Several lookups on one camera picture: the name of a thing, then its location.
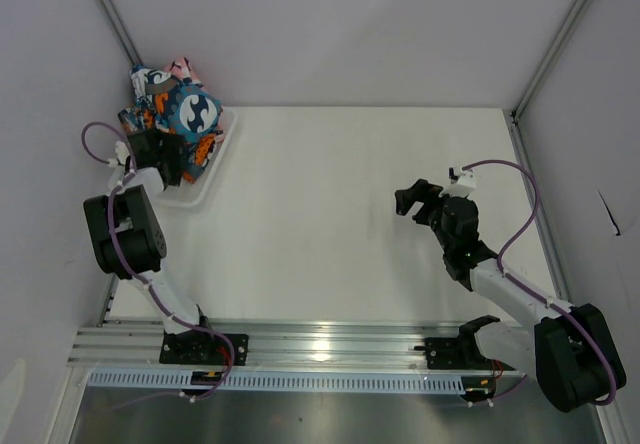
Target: white table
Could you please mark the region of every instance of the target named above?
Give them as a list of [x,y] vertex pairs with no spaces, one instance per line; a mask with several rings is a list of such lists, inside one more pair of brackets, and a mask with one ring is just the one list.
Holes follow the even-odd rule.
[[[168,264],[216,319],[466,321],[508,317],[447,275],[431,230],[395,215],[393,193],[449,166],[515,160],[499,109],[238,108],[197,212],[156,207]],[[530,212],[513,169],[482,167],[473,199],[495,251]],[[506,262],[553,293],[532,227]],[[121,283],[111,316],[155,316]]]

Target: robotic arm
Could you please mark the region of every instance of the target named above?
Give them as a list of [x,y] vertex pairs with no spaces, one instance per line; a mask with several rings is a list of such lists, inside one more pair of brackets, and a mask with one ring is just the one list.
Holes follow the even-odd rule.
[[[465,368],[483,369],[498,360],[526,373],[563,412],[607,393],[613,398],[610,381],[619,389],[626,375],[602,313],[591,304],[576,307],[556,299],[501,266],[501,256],[479,239],[478,208],[467,198],[475,189],[473,173],[450,169],[449,177],[447,189],[420,179],[396,191],[396,213],[405,216],[421,203],[413,220],[436,235],[451,278],[496,303],[522,327],[494,316],[475,319],[461,326],[455,350],[448,352],[462,356]],[[425,341],[431,356],[443,350],[437,340]],[[437,359],[428,362],[438,366]]]

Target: gray floor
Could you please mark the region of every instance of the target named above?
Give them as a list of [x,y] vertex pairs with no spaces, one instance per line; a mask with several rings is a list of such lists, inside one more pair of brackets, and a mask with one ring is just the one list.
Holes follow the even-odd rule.
[[595,412],[556,411],[535,383],[493,409],[458,397],[226,391],[112,406],[148,390],[88,388],[72,443],[603,443]]

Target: wall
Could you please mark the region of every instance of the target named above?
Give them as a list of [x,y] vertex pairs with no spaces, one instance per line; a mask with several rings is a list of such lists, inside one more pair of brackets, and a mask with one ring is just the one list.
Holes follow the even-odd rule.
[[626,366],[618,402],[631,442],[640,441],[638,8],[593,2],[522,126],[572,296],[604,311]]
[[42,442],[75,331],[104,292],[81,205],[106,171],[79,133],[115,120],[128,65],[93,0],[0,0],[0,28],[0,379],[26,359],[5,440],[26,444]]
[[572,0],[115,1],[226,103],[512,108]]

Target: patterned fabric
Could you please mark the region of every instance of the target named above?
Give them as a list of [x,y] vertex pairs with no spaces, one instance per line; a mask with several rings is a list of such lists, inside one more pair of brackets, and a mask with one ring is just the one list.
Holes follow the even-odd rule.
[[207,92],[184,57],[164,70],[135,66],[131,83],[135,103],[118,113],[122,128],[132,133],[156,127],[183,136],[183,178],[195,182],[225,137],[218,125],[220,101]]

